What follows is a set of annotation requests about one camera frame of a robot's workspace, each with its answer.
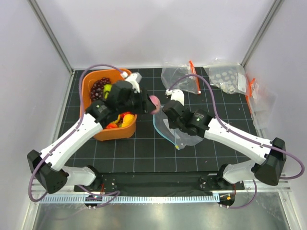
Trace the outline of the purple onion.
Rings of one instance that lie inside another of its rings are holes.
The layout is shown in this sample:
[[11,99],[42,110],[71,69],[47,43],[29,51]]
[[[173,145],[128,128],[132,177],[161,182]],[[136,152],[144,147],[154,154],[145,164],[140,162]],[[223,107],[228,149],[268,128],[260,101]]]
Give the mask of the purple onion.
[[155,109],[153,111],[151,111],[151,114],[157,114],[160,111],[161,108],[161,102],[159,100],[159,98],[155,95],[150,95],[149,96],[151,102],[153,103],[153,105],[155,106]]

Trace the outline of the clear blue-zip bag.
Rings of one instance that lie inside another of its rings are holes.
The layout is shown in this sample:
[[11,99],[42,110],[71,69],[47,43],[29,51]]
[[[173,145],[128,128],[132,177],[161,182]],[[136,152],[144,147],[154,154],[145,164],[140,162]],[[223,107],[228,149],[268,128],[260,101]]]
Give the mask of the clear blue-zip bag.
[[204,139],[198,136],[190,136],[179,129],[170,129],[168,119],[161,110],[153,115],[153,126],[158,134],[171,142],[177,150],[184,149],[186,146],[195,146]]

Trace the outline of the orange plastic basket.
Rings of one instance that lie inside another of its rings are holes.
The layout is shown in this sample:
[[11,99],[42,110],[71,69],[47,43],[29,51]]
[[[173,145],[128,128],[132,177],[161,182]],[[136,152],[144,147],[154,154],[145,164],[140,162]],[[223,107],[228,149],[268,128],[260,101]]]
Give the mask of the orange plastic basket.
[[[115,69],[95,70],[87,73],[82,81],[81,92],[84,109],[80,109],[80,115],[82,115],[84,110],[87,109],[92,103],[90,96],[92,86],[96,81],[102,79],[103,77],[109,78],[112,84],[116,83],[117,81],[124,80],[120,75],[120,72]],[[134,119],[129,123],[128,126],[104,129],[100,133],[96,134],[94,138],[98,141],[130,138],[136,131],[136,120],[137,115],[134,114]]]

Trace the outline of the red apple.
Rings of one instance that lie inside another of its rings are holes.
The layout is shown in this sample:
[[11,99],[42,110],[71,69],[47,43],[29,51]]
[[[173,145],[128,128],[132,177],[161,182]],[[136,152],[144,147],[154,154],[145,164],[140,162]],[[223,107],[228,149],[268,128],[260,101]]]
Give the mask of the red apple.
[[131,115],[131,112],[124,112],[120,114],[121,119],[125,117],[125,115]]

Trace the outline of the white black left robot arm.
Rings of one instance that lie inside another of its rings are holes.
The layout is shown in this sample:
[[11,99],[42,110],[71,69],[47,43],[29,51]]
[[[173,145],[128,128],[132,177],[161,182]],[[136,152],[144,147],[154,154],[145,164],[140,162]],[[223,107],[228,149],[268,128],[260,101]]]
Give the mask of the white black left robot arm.
[[90,166],[65,167],[67,160],[122,113],[154,114],[159,107],[159,99],[149,95],[138,83],[118,81],[107,98],[94,101],[58,140],[41,151],[32,150],[27,154],[31,179],[37,179],[48,194],[68,184],[85,185],[91,192],[98,191],[102,185],[98,171]]

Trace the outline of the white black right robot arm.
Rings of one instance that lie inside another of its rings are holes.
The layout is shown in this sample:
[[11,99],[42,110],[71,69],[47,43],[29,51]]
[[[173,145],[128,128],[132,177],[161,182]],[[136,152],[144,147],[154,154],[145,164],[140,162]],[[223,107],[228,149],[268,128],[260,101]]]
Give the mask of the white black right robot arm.
[[279,138],[273,141],[259,138],[235,128],[202,109],[192,112],[179,101],[171,100],[163,108],[169,127],[191,137],[200,137],[219,142],[249,158],[237,164],[224,164],[216,177],[217,186],[226,190],[243,180],[257,179],[276,186],[286,161],[285,142]]

